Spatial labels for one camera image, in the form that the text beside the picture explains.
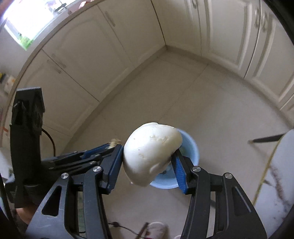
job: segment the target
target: window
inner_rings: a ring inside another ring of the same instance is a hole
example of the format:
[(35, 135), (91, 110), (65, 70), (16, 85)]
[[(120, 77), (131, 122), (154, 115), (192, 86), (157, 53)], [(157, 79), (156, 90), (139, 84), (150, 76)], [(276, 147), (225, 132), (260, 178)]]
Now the window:
[(20, 0), (7, 14), (6, 30), (25, 49), (38, 34), (75, 0)]

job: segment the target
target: person's foot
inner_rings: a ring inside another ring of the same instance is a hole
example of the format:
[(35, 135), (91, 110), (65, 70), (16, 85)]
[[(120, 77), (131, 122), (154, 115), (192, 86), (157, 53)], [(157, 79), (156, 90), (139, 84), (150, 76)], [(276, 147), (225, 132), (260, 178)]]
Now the person's foot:
[(167, 231), (167, 225), (162, 222), (152, 222), (147, 226), (145, 239), (162, 239)]

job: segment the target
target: blue bowl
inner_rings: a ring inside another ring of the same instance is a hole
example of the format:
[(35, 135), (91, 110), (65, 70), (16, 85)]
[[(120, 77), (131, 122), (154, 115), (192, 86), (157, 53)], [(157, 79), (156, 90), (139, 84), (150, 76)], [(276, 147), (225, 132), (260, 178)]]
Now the blue bowl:
[[(198, 165), (199, 152), (196, 142), (187, 132), (180, 129), (177, 130), (180, 131), (183, 138), (183, 143), (180, 147), (182, 155), (189, 157), (195, 166)], [(178, 182), (171, 163), (167, 166), (166, 173), (158, 174), (154, 181), (150, 183), (150, 185), (161, 189), (171, 189), (178, 187)]]

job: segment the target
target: tile floor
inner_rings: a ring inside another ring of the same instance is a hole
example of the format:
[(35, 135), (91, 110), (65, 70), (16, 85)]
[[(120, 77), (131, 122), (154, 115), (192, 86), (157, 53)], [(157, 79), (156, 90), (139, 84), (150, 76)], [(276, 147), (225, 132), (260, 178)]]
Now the tile floor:
[[(188, 132), (198, 144), (200, 166), (219, 175), (231, 172), (251, 200), (274, 144), (252, 146), (247, 140), (289, 130), (242, 79), (167, 51), (108, 103), (70, 149), (90, 149), (112, 138), (125, 142), (147, 122)], [(109, 221), (137, 232), (145, 222), (162, 221), (169, 226), (170, 238), (181, 234), (190, 202), (178, 188), (131, 185), (123, 169), (115, 190), (103, 198)], [(135, 238), (125, 229), (111, 231), (115, 239)], [(210, 222), (208, 235), (212, 233)]]

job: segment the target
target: silver screw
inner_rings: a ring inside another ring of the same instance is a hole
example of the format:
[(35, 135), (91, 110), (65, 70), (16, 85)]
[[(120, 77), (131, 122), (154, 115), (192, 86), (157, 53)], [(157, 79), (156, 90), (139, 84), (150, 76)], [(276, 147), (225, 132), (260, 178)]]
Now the silver screw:
[(231, 175), (230, 173), (227, 172), (227, 173), (225, 174), (225, 177), (226, 177), (227, 179), (231, 179), (231, 178), (233, 177), (233, 175)]
[(199, 166), (194, 166), (194, 167), (192, 168), (192, 170), (193, 170), (194, 172), (200, 172), (200, 171), (201, 171), (201, 168), (200, 168)]
[(66, 179), (68, 178), (69, 174), (67, 172), (64, 172), (63, 174), (61, 174), (61, 178), (62, 179)]
[(93, 171), (94, 172), (99, 172), (99, 171), (101, 171), (102, 170), (102, 168), (100, 167), (100, 166), (95, 166), (94, 168), (93, 168)]

